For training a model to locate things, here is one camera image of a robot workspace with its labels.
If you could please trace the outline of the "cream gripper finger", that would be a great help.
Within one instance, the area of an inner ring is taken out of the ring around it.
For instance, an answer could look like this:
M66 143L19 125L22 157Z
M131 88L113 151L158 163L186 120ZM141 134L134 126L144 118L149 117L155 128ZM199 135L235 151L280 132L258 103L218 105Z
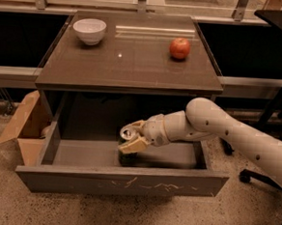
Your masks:
M123 126L123 130L129 130L129 131L141 131L144 125L144 121L138 120L135 122L132 122L128 125Z
M151 144L146 138L135 135L132 139L122 139L122 143L118 146L118 150L126 155L130 155L137 152L143 152Z

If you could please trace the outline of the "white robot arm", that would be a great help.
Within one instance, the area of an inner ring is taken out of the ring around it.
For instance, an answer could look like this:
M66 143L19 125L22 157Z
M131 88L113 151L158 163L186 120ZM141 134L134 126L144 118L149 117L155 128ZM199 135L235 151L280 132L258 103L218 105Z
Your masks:
M145 121L125 125L125 140L118 150L126 155L143 152L174 141L201 141L212 136L225 140L262 168L282 188L282 142L241 123L208 98L194 98L184 111L153 115Z

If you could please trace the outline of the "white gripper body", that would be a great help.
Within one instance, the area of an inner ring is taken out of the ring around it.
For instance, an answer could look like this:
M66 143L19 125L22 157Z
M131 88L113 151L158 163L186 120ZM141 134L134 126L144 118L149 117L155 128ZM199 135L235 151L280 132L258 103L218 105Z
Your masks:
M151 145L154 145L155 147L164 146L170 143L169 138L166 135L167 133L164 121L165 116L163 114L159 114L146 120L142 127L142 134L151 143Z

